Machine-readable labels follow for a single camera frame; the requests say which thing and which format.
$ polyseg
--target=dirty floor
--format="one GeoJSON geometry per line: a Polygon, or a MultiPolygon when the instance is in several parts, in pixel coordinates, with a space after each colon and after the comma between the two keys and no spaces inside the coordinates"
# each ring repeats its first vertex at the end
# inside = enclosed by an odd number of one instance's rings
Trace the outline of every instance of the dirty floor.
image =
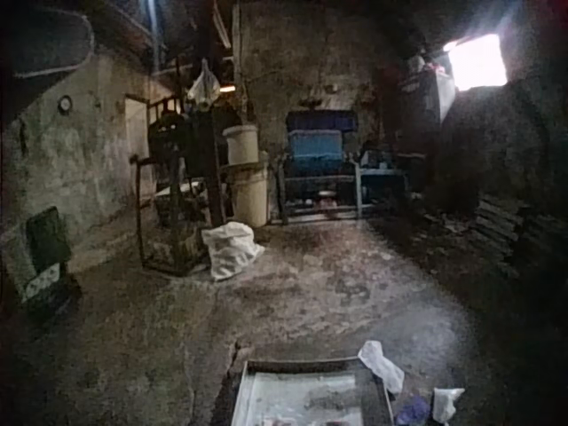
{"type": "Polygon", "coordinates": [[[226,424],[245,359],[354,356],[368,339],[404,393],[464,387],[459,425],[549,424],[565,339],[459,235],[401,219],[267,227],[243,274],[173,279],[127,252],[77,276],[83,298],[39,331],[4,325],[8,424],[226,424]]]}

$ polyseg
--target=white bucket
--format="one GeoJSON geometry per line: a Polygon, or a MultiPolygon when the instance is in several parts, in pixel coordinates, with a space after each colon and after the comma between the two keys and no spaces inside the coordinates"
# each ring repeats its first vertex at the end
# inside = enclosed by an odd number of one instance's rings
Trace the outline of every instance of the white bucket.
{"type": "Polygon", "coordinates": [[[258,162],[258,129],[254,125],[223,130],[229,148],[229,164],[258,162]]]}
{"type": "Polygon", "coordinates": [[[268,171],[236,171],[232,180],[234,220],[252,228],[268,221],[268,171]]]}

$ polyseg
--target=white plastic bag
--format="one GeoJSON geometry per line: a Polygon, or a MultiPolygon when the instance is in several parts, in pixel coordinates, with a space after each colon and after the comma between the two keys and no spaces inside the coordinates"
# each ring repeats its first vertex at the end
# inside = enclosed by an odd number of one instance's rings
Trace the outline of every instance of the white plastic bag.
{"type": "Polygon", "coordinates": [[[206,59],[201,61],[201,74],[193,83],[192,88],[187,92],[187,97],[193,100],[201,111],[207,111],[221,94],[221,84],[209,70],[206,59]]]}
{"type": "Polygon", "coordinates": [[[380,342],[372,340],[365,342],[358,357],[367,368],[383,379],[387,391],[393,395],[398,395],[402,391],[405,372],[383,356],[383,346],[380,342]]]}
{"type": "Polygon", "coordinates": [[[465,389],[437,389],[434,388],[434,408],[432,418],[442,424],[447,422],[455,414],[454,402],[465,392],[465,389]]]}
{"type": "Polygon", "coordinates": [[[242,272],[264,253],[264,247],[255,243],[252,229],[238,222],[201,231],[201,237],[209,248],[211,276],[215,281],[242,272]]]}

